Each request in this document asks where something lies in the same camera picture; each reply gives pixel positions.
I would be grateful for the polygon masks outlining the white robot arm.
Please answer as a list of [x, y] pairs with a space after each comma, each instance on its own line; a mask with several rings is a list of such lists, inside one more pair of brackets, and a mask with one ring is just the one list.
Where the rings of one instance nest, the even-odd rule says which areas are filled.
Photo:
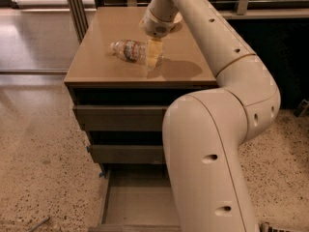
[[182, 232], [260, 232], [239, 146], [265, 131], [280, 92], [255, 51], [208, 0], [152, 0], [147, 35], [162, 38], [182, 15], [217, 86], [167, 109], [163, 149]]

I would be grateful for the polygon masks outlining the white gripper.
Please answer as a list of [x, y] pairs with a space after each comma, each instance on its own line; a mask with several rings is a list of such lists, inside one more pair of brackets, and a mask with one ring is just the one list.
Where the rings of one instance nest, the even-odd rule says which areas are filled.
[[140, 21], [140, 26], [149, 37], [158, 38], [149, 39], [147, 46], [146, 64], [149, 68], [154, 68], [158, 63], [163, 49], [161, 38], [166, 37], [170, 33], [175, 27], [175, 23], [161, 21], [153, 15], [150, 9], [147, 9]]

